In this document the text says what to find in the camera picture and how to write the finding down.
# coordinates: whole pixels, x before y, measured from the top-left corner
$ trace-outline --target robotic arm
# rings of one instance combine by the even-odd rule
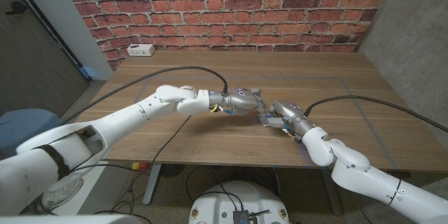
[[[447,221],[447,200],[378,170],[362,153],[346,147],[338,139],[326,141],[328,133],[308,120],[297,104],[276,101],[269,113],[279,113],[282,117],[264,116],[261,118],[264,126],[291,125],[293,134],[307,147],[316,165],[327,167],[335,163],[331,177],[339,186],[388,204],[416,223],[441,218]]]
[[[223,94],[162,85],[144,100],[98,120],[39,134],[20,145],[16,156],[0,161],[0,216],[19,214],[45,190],[53,191],[79,179],[113,144],[149,120],[168,116],[176,109],[190,116],[210,106],[228,107],[227,113],[236,115],[250,109],[264,112],[260,96],[259,90],[231,89]]]

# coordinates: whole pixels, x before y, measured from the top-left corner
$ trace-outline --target wooden tabletop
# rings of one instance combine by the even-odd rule
[[[288,100],[302,108],[328,97],[363,95],[407,107],[369,60],[358,53],[321,52],[155,52],[128,57],[99,91],[98,98],[123,84],[168,67],[197,65],[224,76],[229,88],[260,88],[267,108]],[[222,90],[215,76],[200,70],[171,71],[143,80],[82,113],[94,120],[140,101],[164,84]],[[150,121],[112,147],[107,160],[150,162],[186,120],[175,112]],[[309,115],[314,124],[363,153],[379,169],[448,171],[446,150],[411,115],[363,100],[331,101]],[[280,129],[263,127],[257,113],[193,115],[157,157],[157,163],[316,167],[303,144]]]

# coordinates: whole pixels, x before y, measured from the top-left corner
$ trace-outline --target floor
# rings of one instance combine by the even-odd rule
[[[65,118],[73,111],[90,102],[103,84],[104,82],[92,81],[90,88],[64,115]],[[186,193],[186,179],[189,173],[196,167],[187,165],[178,176],[172,178],[161,177],[153,202],[146,206],[143,205],[141,198],[135,200],[132,213],[145,216],[152,223],[187,223],[192,202]],[[256,181],[273,192],[277,191],[275,181],[269,178],[265,169],[256,167],[212,167],[211,170],[218,181],[235,179],[235,172],[237,171],[240,174],[238,179]],[[279,178],[280,198],[286,205],[292,224],[412,223],[412,221],[385,204],[369,197],[349,192],[339,186],[337,186],[337,191],[343,213],[340,215],[333,214],[326,196],[321,170],[276,169],[276,172]],[[406,174],[394,174],[394,176],[397,175],[406,176]],[[411,173],[408,175],[410,177],[404,178],[405,181],[448,199],[448,174]],[[127,192],[130,181],[134,176],[135,173],[131,172],[122,187],[119,196],[121,197],[122,194],[125,194],[122,200],[130,201],[132,200],[132,194],[134,198],[137,198],[144,192],[148,180],[148,176],[144,174],[136,180],[132,187],[132,193]],[[193,199],[211,186],[214,186],[214,180],[209,169],[198,169],[191,174],[188,189]],[[107,202],[107,204],[104,203],[104,206],[109,207],[113,204],[113,202]],[[127,204],[119,209],[123,213],[128,213],[129,210],[130,206]]]

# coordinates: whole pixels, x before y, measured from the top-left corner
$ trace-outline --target black cable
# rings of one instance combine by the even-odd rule
[[[327,99],[323,99],[323,100],[321,100],[321,101],[315,102],[315,103],[311,104],[311,106],[309,106],[309,107],[307,108],[307,110],[304,112],[304,116],[308,116],[309,113],[311,112],[311,110],[312,110],[315,106],[317,106],[317,105],[319,105],[319,104],[322,104],[322,103],[324,103],[324,102],[331,102],[331,101],[335,101],[335,100],[338,100],[338,99],[363,99],[363,100],[366,100],[366,101],[369,101],[369,102],[376,102],[376,103],[379,103],[379,104],[383,104],[383,105],[386,105],[386,106],[390,106],[390,107],[392,107],[392,108],[395,108],[395,109],[398,109],[398,110],[400,110],[400,111],[406,112],[406,113],[408,113],[408,114],[410,114],[410,115],[413,115],[413,116],[415,116],[416,118],[418,118],[418,119],[420,119],[420,120],[423,120],[423,121],[425,121],[425,122],[431,124],[432,126],[437,127],[437,128],[439,128],[439,129],[441,129],[441,130],[443,130],[443,131],[445,131],[445,132],[448,133],[448,128],[446,128],[446,127],[444,127],[443,125],[440,125],[440,124],[434,122],[433,120],[431,120],[431,119],[429,119],[429,118],[426,118],[426,117],[424,117],[424,116],[422,116],[422,115],[420,115],[420,114],[418,114],[418,113],[415,113],[415,112],[413,112],[413,111],[410,110],[410,109],[403,108],[403,107],[401,107],[401,106],[399,106],[399,105],[395,105],[395,104],[392,104],[392,103],[387,102],[387,101],[382,101],[382,100],[378,100],[378,99],[374,99],[374,98],[370,98],[370,97],[359,96],[359,95],[343,95],[343,96],[331,97],[331,98],[327,98]]]
[[[215,71],[210,70],[210,69],[205,68],[205,67],[202,67],[202,66],[176,66],[176,67],[171,67],[171,68],[168,68],[168,69],[162,69],[162,70],[155,71],[153,73],[147,74],[147,75],[142,76],[142,77],[140,77],[140,78],[138,78],[136,80],[133,80],[133,81],[127,83],[127,84],[124,84],[123,86],[121,86],[121,87],[119,87],[119,88],[117,88],[115,90],[110,91],[109,93],[103,95],[102,97],[98,98],[94,102],[88,104],[87,106],[83,107],[79,111],[75,112],[68,119],[66,119],[61,125],[64,125],[64,124],[68,123],[71,119],[75,118],[76,116],[78,116],[82,112],[86,111],[87,109],[91,108],[92,106],[94,106],[95,104],[99,103],[100,101],[104,100],[105,98],[110,97],[111,95],[113,95],[113,94],[115,94],[115,93],[117,93],[117,92],[119,92],[121,90],[124,90],[125,88],[127,88],[127,87],[129,87],[129,86],[131,86],[131,85],[133,85],[135,83],[138,83],[139,81],[142,81],[142,80],[144,80],[146,78],[150,78],[152,76],[156,76],[158,74],[165,73],[165,72],[168,72],[168,71],[175,71],[175,70],[182,70],[182,69],[199,69],[199,70],[208,71],[209,73],[214,74],[215,76],[217,76],[218,78],[220,78],[224,82],[223,93],[227,92],[227,89],[228,89],[227,81],[219,73],[216,73]]]
[[[147,219],[147,217],[141,216],[139,214],[135,214],[135,213],[120,213],[119,211],[112,211],[112,210],[105,210],[105,211],[98,211],[94,214],[102,214],[102,213],[110,213],[110,214],[129,214],[132,216],[136,216],[136,217],[140,217],[142,219],[144,219],[145,221],[148,221],[149,224],[152,224],[151,221],[149,219]]]
[[[370,222],[369,218],[367,218],[367,216],[365,215],[364,211],[359,207],[359,205],[358,205],[358,203],[356,202],[356,200],[355,200],[355,198],[353,197],[353,195],[350,193],[350,191],[348,191],[348,192],[349,192],[349,195],[350,195],[351,199],[353,200],[353,202],[355,202],[356,206],[358,207],[359,211],[364,215],[365,220],[366,220],[369,224],[372,224],[372,223]]]

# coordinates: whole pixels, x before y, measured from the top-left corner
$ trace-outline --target gray wall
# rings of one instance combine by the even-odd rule
[[[358,47],[413,111],[445,127],[447,50],[448,0],[383,0]],[[428,128],[448,149],[448,133]]]

